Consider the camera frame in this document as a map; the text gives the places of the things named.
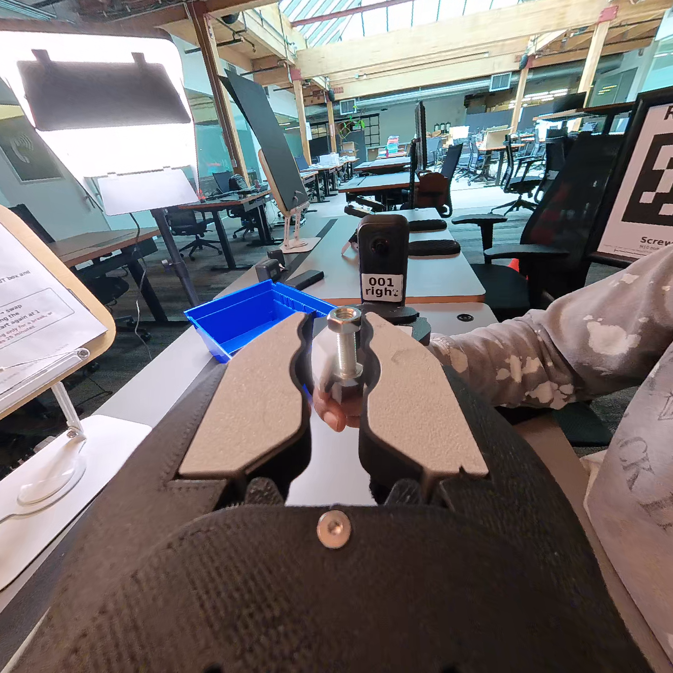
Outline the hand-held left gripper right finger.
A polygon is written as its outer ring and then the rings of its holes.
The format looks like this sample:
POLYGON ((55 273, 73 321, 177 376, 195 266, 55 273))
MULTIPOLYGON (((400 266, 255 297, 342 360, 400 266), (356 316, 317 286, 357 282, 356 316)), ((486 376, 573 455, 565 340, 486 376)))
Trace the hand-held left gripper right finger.
POLYGON ((419 341, 375 313, 361 322, 366 384, 359 459, 374 483, 420 484, 424 497, 460 473, 489 469, 441 363, 419 341))

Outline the silver hex bolt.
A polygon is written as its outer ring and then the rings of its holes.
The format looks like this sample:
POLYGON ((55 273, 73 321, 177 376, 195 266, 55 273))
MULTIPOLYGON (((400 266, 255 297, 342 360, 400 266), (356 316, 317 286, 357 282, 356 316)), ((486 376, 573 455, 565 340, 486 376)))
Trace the silver hex bolt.
POLYGON ((355 333, 330 332, 331 354, 323 376, 323 390, 339 404, 361 396, 363 365, 358 362, 355 333))

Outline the silver hex nut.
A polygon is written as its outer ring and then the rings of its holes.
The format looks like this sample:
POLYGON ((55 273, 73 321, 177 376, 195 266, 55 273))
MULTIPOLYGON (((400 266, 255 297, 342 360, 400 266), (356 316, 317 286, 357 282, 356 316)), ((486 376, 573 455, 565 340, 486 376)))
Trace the silver hex nut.
POLYGON ((361 311, 352 306, 335 307, 327 317, 328 328, 336 334, 355 334, 361 325, 361 311))

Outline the blue plastic bin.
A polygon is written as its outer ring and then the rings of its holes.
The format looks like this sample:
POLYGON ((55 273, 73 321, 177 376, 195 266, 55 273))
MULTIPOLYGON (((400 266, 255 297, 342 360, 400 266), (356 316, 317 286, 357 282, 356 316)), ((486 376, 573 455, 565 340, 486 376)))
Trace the blue plastic bin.
POLYGON ((240 349, 294 313, 325 318, 332 304, 266 280, 185 312, 210 354, 227 363, 240 349))

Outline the person's right hand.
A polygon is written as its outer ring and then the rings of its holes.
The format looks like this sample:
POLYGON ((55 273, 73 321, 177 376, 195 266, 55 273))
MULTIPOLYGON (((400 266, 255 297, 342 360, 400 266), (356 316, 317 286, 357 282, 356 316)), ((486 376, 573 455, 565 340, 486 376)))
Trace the person's right hand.
POLYGON ((359 428, 360 416, 363 408, 363 394, 337 402, 330 393, 314 389, 314 411, 323 422, 333 431, 340 433, 346 427, 359 428))

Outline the computer monitor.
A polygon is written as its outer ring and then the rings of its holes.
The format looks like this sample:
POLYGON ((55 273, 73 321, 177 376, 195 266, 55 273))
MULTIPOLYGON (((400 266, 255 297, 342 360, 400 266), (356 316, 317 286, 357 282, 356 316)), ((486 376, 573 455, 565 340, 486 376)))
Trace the computer monitor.
POLYGON ((419 171, 427 169, 427 130, 425 104, 422 100, 415 106, 415 157, 416 169, 419 171))

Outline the green potted plant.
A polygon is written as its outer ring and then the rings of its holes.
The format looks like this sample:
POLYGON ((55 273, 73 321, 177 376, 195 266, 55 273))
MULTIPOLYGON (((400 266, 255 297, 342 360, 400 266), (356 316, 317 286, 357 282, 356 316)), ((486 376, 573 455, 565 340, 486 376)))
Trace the green potted plant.
POLYGON ((335 129, 339 140, 343 143, 352 132, 358 132, 366 129, 367 115, 362 115, 356 108, 349 114, 342 115, 335 119, 335 129))

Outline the black tilted board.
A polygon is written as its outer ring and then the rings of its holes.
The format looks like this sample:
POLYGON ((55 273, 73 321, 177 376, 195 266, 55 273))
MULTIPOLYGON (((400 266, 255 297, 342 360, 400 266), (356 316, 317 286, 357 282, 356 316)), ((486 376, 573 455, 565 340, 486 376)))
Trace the black tilted board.
POLYGON ((267 160, 271 161, 272 150, 291 152, 263 88, 235 73, 220 75, 219 80, 244 115, 267 160))

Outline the light stand pole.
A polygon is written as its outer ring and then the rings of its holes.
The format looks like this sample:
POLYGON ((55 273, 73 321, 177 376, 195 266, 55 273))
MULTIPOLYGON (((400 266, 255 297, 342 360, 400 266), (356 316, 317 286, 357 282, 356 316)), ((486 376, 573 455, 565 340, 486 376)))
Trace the light stand pole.
POLYGON ((191 307, 199 305, 199 298, 196 289, 190 278, 188 269, 184 263, 183 257, 174 241, 173 234, 165 216, 163 208, 151 209, 151 215, 156 221, 157 227, 164 239, 165 246, 170 255, 170 267, 180 279, 184 292, 186 293, 191 307))

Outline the black mesh office chair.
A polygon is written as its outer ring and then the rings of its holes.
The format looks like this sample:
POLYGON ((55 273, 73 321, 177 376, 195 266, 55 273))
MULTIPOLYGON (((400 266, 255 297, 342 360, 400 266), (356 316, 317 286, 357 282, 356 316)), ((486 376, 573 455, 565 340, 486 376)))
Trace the black mesh office chair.
POLYGON ((577 136, 558 176, 530 215, 517 245, 493 245, 492 213, 453 218, 481 229, 484 263, 473 271, 485 290, 484 302, 498 321, 545 308, 584 286, 590 268, 587 244, 623 144, 623 134, 577 136), (508 267, 519 259, 519 273, 508 267))

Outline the wooden top desk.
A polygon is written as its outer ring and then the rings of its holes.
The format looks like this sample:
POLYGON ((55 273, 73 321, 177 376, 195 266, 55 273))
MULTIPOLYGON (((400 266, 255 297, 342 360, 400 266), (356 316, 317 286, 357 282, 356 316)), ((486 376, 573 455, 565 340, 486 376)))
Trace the wooden top desk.
POLYGON ((139 230, 97 231, 82 233, 61 241, 48 243, 48 248, 69 268, 106 257, 83 271, 85 278, 95 278, 126 266, 136 282, 147 307, 156 322, 165 323, 168 317, 151 284, 143 279, 140 259, 157 251, 154 238, 160 234, 156 227, 139 230))

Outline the printed instruction sheet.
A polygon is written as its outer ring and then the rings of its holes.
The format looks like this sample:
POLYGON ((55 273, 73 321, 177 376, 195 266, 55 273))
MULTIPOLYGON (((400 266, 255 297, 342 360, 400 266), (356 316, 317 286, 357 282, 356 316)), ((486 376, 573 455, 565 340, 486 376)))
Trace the printed instruction sheet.
POLYGON ((1 226, 1 393, 104 334, 106 328, 1 226))

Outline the person's grey hoodie torso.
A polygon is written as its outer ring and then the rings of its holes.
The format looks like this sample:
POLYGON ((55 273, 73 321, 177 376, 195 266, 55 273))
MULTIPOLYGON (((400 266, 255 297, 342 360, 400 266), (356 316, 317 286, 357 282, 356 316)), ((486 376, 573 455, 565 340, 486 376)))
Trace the person's grey hoodie torso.
POLYGON ((635 393, 585 498, 623 585, 672 658, 672 347, 635 393))

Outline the framed tag poster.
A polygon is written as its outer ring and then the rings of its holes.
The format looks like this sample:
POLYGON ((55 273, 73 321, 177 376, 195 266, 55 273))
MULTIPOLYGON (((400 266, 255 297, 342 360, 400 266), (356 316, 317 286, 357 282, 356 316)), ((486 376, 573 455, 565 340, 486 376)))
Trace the framed tag poster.
POLYGON ((597 261, 626 266, 672 245, 672 88, 638 95, 596 223, 597 261))

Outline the studio light panel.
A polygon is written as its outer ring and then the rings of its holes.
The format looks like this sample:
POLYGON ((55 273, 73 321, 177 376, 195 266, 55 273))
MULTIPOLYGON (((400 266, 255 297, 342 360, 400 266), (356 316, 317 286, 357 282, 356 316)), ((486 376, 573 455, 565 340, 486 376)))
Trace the studio light panel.
POLYGON ((197 201, 195 123, 171 39, 1 32, 1 78, 107 215, 197 201))

